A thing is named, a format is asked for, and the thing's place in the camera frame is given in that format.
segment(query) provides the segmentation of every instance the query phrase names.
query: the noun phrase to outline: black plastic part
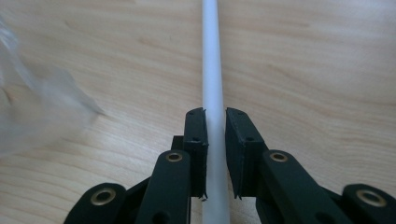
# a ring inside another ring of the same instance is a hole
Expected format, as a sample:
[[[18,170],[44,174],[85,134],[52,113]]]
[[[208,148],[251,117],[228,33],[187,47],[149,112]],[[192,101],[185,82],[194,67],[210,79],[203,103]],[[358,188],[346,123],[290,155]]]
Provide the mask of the black plastic part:
[[[355,223],[396,223],[395,199],[371,186],[346,186],[341,206]]]
[[[140,204],[145,196],[150,178],[143,180],[126,191],[126,200],[121,209],[118,223],[134,224],[139,213]]]
[[[276,204],[256,198],[256,210],[262,224],[283,224],[284,219]]]
[[[208,146],[205,111],[199,107],[186,114],[184,136],[174,136],[171,147],[191,156],[191,197],[206,196]]]
[[[103,205],[92,203],[92,197],[96,192],[103,192],[103,195],[97,194],[97,200],[105,200],[109,197],[104,189],[112,189],[115,197],[110,202]],[[97,185],[85,192],[73,209],[67,216],[64,224],[118,224],[119,213],[125,201],[126,190],[118,184],[104,183]]]
[[[260,171],[285,223],[352,223],[289,153],[269,150],[262,161]]]
[[[245,112],[227,108],[226,115],[227,166],[234,197],[256,197],[262,181],[259,164],[268,147]]]
[[[190,162],[182,150],[159,156],[135,223],[190,223]]]

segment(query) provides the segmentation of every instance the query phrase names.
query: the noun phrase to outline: white plastic tube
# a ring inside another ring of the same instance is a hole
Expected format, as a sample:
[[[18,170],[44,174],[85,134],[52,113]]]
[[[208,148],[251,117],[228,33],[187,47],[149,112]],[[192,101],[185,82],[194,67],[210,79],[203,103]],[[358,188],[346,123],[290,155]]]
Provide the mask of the white plastic tube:
[[[228,224],[227,167],[217,0],[203,0],[203,101],[209,141],[204,224]]]

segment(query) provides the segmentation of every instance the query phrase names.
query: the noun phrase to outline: clamp jaw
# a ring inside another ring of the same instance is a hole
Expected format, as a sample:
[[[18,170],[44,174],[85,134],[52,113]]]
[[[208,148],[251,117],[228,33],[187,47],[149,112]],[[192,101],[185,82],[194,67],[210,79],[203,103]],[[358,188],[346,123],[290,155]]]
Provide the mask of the clamp jaw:
[[[363,184],[337,195],[289,153],[269,150],[240,110],[226,111],[227,166],[235,198],[255,197],[262,223],[396,223],[396,200]],[[191,197],[206,197],[205,111],[186,114],[183,136],[161,154],[152,176],[130,189],[104,183],[89,189],[65,224],[190,223]]]

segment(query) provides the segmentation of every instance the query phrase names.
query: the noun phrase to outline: clear plastic bag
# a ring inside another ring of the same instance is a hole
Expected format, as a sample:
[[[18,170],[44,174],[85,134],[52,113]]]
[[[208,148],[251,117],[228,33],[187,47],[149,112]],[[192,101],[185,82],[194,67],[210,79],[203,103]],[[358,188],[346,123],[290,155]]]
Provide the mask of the clear plastic bag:
[[[0,157],[67,137],[102,113],[67,71],[24,62],[17,51],[0,18]]]

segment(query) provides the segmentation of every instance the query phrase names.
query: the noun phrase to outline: wooden table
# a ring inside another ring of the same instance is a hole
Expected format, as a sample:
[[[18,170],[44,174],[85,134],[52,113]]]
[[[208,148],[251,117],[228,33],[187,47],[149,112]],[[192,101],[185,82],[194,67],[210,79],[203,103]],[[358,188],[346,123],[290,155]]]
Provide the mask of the wooden table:
[[[1,0],[21,55],[67,69],[106,116],[77,138],[0,159],[0,223],[63,223],[90,187],[152,172],[202,105],[200,1]],[[219,1],[224,105],[246,111],[337,193],[396,196],[396,4]],[[232,223],[259,223],[234,200]],[[191,223],[201,223],[193,200]]]

